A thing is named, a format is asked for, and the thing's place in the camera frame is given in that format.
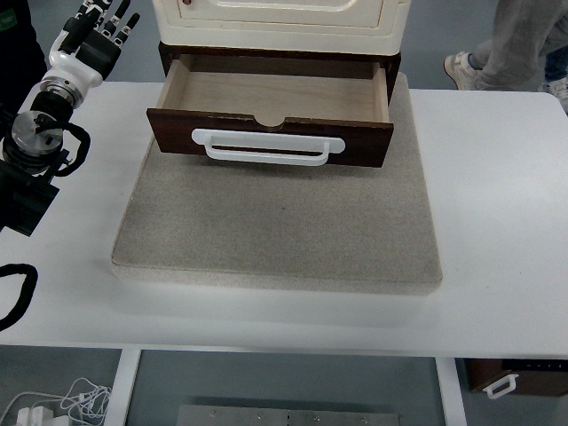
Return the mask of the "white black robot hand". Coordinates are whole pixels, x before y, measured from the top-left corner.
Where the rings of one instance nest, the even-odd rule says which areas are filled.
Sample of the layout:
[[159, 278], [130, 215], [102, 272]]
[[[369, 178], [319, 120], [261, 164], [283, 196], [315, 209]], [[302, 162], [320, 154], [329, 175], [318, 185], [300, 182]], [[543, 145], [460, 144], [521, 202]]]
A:
[[121, 1], [107, 16], [110, 1], [84, 1], [59, 33], [49, 54], [51, 68], [40, 83], [43, 91], [67, 91], [84, 98], [108, 78], [140, 15], [122, 19], [130, 7]]

